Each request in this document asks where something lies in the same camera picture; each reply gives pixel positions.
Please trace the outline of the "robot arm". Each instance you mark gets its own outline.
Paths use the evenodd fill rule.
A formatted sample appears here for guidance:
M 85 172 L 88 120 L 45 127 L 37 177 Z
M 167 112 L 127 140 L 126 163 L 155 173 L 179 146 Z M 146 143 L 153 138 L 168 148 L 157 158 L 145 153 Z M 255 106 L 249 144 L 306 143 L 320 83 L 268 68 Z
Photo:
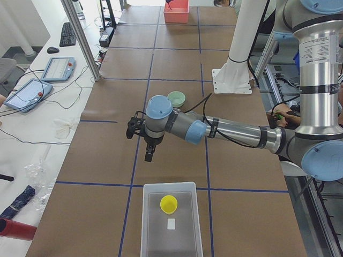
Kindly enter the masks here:
M 338 123 L 338 33 L 342 1 L 277 1 L 274 34 L 299 42 L 301 115 L 298 128 L 252 125 L 253 106 L 231 105 L 233 120 L 182 112 L 162 95 L 152 97 L 141 122 L 147 143 L 145 161 L 152 160 L 165 133 L 198 144 L 220 138 L 240 146 L 268 149 L 306 174 L 322 181 L 342 178 L 342 127 Z

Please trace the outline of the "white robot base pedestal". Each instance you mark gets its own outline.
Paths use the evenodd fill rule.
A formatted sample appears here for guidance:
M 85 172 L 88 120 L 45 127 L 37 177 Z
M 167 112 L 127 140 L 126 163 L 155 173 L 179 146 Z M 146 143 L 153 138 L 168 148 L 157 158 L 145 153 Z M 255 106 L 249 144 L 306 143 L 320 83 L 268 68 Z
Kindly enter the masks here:
M 248 59 L 268 5 L 267 0 L 242 1 L 227 62 L 222 68 L 212 70 L 214 93 L 252 93 Z

